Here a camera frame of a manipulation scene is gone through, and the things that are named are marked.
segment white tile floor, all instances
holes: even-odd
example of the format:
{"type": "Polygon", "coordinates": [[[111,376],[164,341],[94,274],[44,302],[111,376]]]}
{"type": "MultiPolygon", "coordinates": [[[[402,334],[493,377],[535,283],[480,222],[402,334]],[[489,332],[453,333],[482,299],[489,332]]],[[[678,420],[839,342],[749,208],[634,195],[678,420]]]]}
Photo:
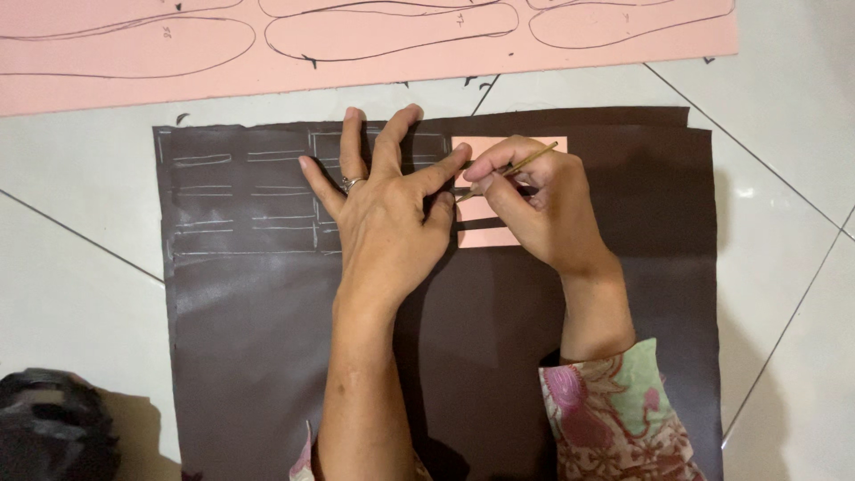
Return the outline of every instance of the white tile floor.
{"type": "Polygon", "coordinates": [[[409,102],[428,117],[692,105],[690,125],[713,131],[726,479],[849,479],[855,9],[738,13],[736,57],[501,75],[486,96],[494,77],[0,119],[14,197],[0,195],[0,376],[41,365],[137,396],[159,412],[159,453],[179,459],[150,128],[180,113],[254,125],[337,120],[350,104],[375,119],[409,102]]]}

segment silver ring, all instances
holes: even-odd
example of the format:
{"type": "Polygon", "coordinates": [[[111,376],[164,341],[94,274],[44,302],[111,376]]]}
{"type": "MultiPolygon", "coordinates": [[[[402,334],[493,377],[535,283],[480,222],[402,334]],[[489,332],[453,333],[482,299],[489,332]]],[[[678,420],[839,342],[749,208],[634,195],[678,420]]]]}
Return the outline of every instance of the silver ring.
{"type": "Polygon", "coordinates": [[[345,195],[347,195],[348,193],[351,192],[351,189],[353,188],[354,184],[356,184],[359,181],[364,181],[364,180],[365,179],[363,179],[362,177],[357,177],[356,179],[348,179],[347,177],[342,177],[341,181],[345,184],[345,186],[344,186],[345,195]]]}

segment pink paper strip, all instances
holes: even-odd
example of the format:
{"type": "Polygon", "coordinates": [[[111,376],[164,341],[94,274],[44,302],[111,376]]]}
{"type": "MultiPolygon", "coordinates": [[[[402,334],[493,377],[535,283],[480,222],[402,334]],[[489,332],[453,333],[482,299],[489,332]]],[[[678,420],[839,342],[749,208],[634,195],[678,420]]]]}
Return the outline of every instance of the pink paper strip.
{"type": "Polygon", "coordinates": [[[492,229],[461,230],[457,233],[457,247],[499,247],[519,246],[520,241],[514,237],[510,229],[496,227],[492,229]]]}
{"type": "Polygon", "coordinates": [[[4,0],[0,116],[721,56],[737,51],[733,9],[734,0],[4,0]]]}
{"type": "MultiPolygon", "coordinates": [[[[505,137],[451,137],[451,148],[455,148],[463,142],[472,147],[472,159],[475,160],[485,150],[504,140],[505,137]]],[[[557,142],[556,151],[567,153],[567,137],[532,137],[532,139],[543,142],[546,145],[557,142]]],[[[457,172],[454,177],[454,187],[469,187],[472,182],[463,179],[463,170],[457,172]]]]}
{"type": "Polygon", "coordinates": [[[483,197],[473,197],[471,199],[466,199],[460,204],[456,204],[457,207],[457,221],[465,222],[465,221],[475,221],[478,219],[489,219],[491,217],[496,217],[496,212],[493,211],[492,207],[486,202],[486,199],[483,197]]]}

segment batik shirt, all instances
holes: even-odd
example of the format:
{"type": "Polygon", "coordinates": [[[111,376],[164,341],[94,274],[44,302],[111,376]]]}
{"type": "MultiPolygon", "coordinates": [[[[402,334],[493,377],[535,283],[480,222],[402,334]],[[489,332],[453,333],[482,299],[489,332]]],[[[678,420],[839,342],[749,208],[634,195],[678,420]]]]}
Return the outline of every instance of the batik shirt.
{"type": "MultiPolygon", "coordinates": [[[[540,368],[546,416],[558,453],[558,479],[705,481],[668,402],[656,364],[656,340],[608,359],[540,368]]],[[[291,481],[314,481],[312,435],[291,481]]],[[[416,456],[416,478],[430,475],[416,456]]]]}

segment brown leather sheet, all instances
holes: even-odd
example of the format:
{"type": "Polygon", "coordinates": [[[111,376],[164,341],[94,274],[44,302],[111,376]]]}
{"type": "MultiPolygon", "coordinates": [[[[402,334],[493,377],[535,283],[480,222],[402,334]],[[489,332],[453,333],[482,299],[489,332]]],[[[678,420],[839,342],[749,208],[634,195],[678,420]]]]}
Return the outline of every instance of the brown leather sheet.
{"type": "MultiPolygon", "coordinates": [[[[453,134],[568,137],[605,242],[623,263],[639,336],[658,338],[666,391],[714,480],[722,432],[711,137],[686,128],[686,117],[645,107],[433,119],[414,126],[402,150],[411,171],[441,159],[453,134]]],[[[368,122],[366,156],[382,125],[368,122]]],[[[339,129],[154,128],[187,472],[284,479],[305,420],[317,426],[340,245],[296,158],[318,158],[339,181],[339,129]]],[[[452,236],[496,222],[458,223],[452,236]]],[[[557,276],[521,247],[456,244],[395,327],[416,450],[438,480],[555,478],[536,370],[560,339],[557,276]]]]}

